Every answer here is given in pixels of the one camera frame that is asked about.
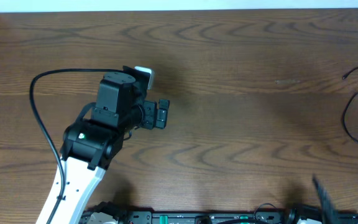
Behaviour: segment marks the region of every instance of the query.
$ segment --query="wooden tabletop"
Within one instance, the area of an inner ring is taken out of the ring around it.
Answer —
[[[318,205],[316,174],[358,212],[358,145],[341,113],[358,90],[358,9],[0,14],[0,223],[34,223],[56,172],[30,110],[31,79],[59,68],[142,65],[148,99],[171,100],[165,130],[138,129],[89,206],[253,210]],[[103,74],[36,86],[57,147]],[[358,135],[358,101],[349,112]]]

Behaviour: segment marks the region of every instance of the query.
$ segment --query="white backdrop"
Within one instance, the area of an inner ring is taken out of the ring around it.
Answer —
[[[352,8],[358,0],[0,0],[0,12]]]

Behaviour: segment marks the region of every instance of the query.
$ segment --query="brown wooden surface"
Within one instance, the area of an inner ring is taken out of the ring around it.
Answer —
[[[166,130],[137,130],[89,206],[155,210],[318,205],[316,174],[358,211],[358,145],[339,118],[358,72],[358,9],[0,14],[0,223],[36,221],[56,163],[30,110],[38,73],[156,70],[149,99],[172,101]],[[103,74],[45,77],[40,114],[57,147]],[[349,123],[358,129],[358,106]]]

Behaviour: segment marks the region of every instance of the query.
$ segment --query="robotic arm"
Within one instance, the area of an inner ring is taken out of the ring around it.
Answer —
[[[159,108],[156,102],[145,100],[154,75],[144,67],[123,67],[123,71],[104,75],[96,102],[86,105],[64,132],[60,161],[65,182],[58,168],[37,224],[48,223],[48,219],[50,223],[77,224],[111,160],[132,136],[131,130],[165,128],[169,100],[160,100]],[[89,110],[91,119],[84,119]],[[64,194],[59,198],[62,187]]]

